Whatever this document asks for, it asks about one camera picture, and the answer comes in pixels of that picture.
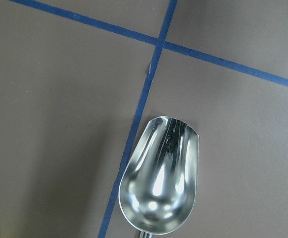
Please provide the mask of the metal scoop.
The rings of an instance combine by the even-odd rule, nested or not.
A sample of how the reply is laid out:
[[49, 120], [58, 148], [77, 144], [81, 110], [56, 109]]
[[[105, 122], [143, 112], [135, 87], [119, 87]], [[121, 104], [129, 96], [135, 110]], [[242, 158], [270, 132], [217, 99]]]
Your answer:
[[198, 184], [199, 135], [167, 116], [150, 120], [123, 173], [119, 205], [140, 238], [179, 229], [193, 211]]

